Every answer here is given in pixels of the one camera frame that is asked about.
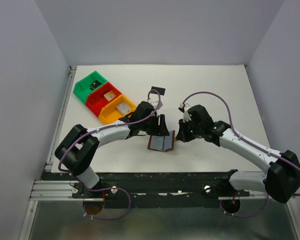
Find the brown leather card holder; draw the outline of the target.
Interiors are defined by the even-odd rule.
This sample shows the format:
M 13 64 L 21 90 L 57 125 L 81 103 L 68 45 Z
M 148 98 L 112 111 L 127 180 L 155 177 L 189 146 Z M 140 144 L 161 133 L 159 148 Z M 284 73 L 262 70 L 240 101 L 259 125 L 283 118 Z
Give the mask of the brown leather card holder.
M 174 149 L 175 130 L 171 130 L 168 136 L 150 136 L 147 149 L 157 152 L 169 152 Z

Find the black credit card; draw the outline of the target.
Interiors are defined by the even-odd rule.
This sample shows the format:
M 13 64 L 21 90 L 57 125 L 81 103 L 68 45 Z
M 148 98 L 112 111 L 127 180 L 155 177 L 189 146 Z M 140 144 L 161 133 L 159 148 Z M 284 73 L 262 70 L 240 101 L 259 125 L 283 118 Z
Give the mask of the black credit card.
M 165 95 L 166 89 L 162 88 L 162 87 L 156 87 L 156 86 L 152 86 L 151 87 L 151 91 L 157 91 L 161 96 Z

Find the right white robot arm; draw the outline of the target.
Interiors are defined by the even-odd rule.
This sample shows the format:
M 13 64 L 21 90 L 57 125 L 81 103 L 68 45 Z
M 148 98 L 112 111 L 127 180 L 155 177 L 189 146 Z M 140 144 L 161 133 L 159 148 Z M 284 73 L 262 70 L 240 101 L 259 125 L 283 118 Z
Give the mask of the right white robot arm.
M 231 196 L 240 190 L 264 192 L 279 203 L 287 203 L 300 188 L 300 163 L 297 155 L 286 150 L 280 152 L 235 133 L 231 125 L 213 121 L 206 108 L 200 104 L 181 104 L 183 113 L 178 121 L 176 140 L 184 143 L 204 139 L 218 147 L 230 150 L 245 158 L 260 172 L 234 170 L 228 179 L 220 183 L 220 191 Z

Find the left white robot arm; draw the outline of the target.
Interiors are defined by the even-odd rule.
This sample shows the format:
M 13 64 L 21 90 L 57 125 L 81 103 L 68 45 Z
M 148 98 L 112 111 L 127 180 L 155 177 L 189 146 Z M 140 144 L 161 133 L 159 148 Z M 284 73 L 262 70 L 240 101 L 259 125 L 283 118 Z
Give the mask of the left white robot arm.
M 81 124 L 75 125 L 54 152 L 59 160 L 59 170 L 71 173 L 81 181 L 83 191 L 89 197 L 97 197 L 101 191 L 100 178 L 91 167 L 97 149 L 114 141 L 135 137 L 139 132 L 149 136 L 168 136 L 165 116 L 157 114 L 162 105 L 161 101 L 142 101 L 135 111 L 112 124 L 90 130 Z

